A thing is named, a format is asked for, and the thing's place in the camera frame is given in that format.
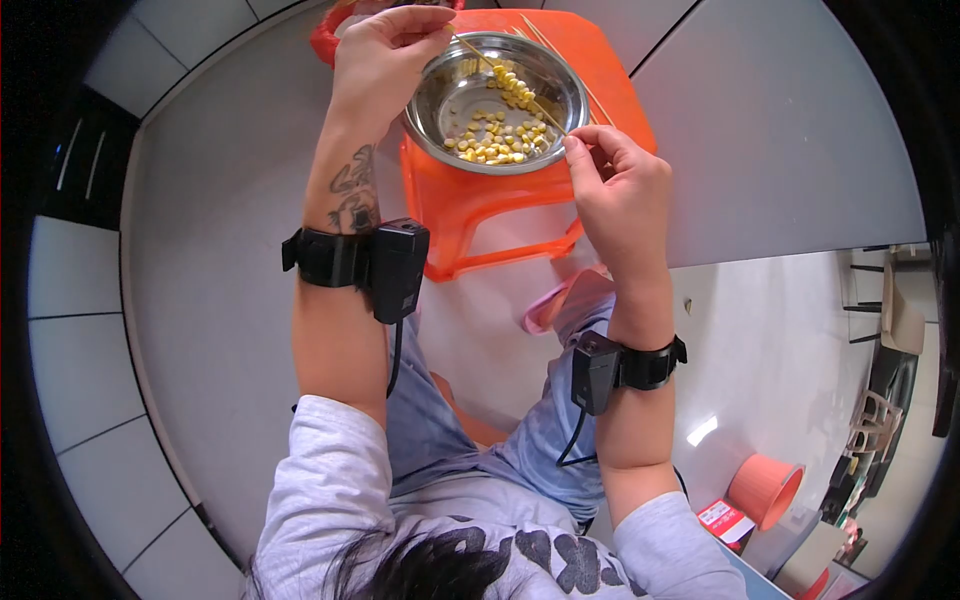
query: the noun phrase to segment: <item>arm tattoo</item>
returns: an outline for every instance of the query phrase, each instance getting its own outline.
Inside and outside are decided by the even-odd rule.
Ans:
[[[373,179],[373,145],[367,144],[353,153],[356,164],[345,164],[330,182],[330,192],[344,200],[336,210],[327,213],[330,224],[339,233],[369,233],[380,225],[380,209],[376,201]]]

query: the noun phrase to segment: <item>black chair leg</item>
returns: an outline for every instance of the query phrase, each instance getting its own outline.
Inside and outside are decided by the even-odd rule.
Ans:
[[[851,344],[859,344],[860,342],[870,342],[871,340],[879,340],[880,334],[875,333],[874,335],[865,335],[862,338],[856,338],[855,340],[850,340]]]
[[[844,306],[844,310],[849,310],[853,313],[878,313],[883,308],[877,304],[870,304],[867,306]]]

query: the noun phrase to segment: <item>gray t-shirt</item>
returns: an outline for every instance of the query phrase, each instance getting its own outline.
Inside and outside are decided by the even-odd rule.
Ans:
[[[623,519],[613,532],[614,554],[577,536],[566,508],[511,482],[470,472],[391,499],[392,479],[376,421],[329,398],[302,397],[254,559],[266,598],[322,597],[337,552],[374,528],[390,532],[381,554],[416,533],[509,556],[490,597],[747,597],[743,576],[680,492]],[[358,569],[361,581],[375,564]]]

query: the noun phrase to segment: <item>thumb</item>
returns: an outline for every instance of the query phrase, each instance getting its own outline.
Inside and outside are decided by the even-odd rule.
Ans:
[[[435,32],[427,34],[417,43],[411,44],[401,49],[410,60],[417,64],[418,68],[423,68],[432,59],[435,59],[450,44],[452,33],[446,28],[440,28]]]
[[[564,148],[566,148],[566,164],[570,167],[570,180],[573,182],[573,196],[580,200],[592,190],[602,186],[603,180],[583,140],[574,135],[567,135],[564,137]]]

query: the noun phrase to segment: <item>woman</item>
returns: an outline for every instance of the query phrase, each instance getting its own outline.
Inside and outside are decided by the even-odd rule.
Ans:
[[[303,227],[356,233],[379,223],[373,149],[422,68],[449,43],[444,25],[454,15],[402,7],[345,32]],[[364,294],[298,279],[292,337],[302,397],[253,561],[254,593],[745,597],[741,575],[674,476],[672,383],[618,390],[570,453],[595,452],[597,461],[556,466],[579,417],[569,390],[580,334],[594,330],[641,350],[674,336],[665,261],[670,167],[610,127],[581,128],[564,145],[580,218],[613,282],[586,271],[540,312],[538,325],[552,326],[566,350],[507,442],[477,452],[424,366],[411,319],[387,400],[392,345]],[[615,555],[578,535],[604,498]]]

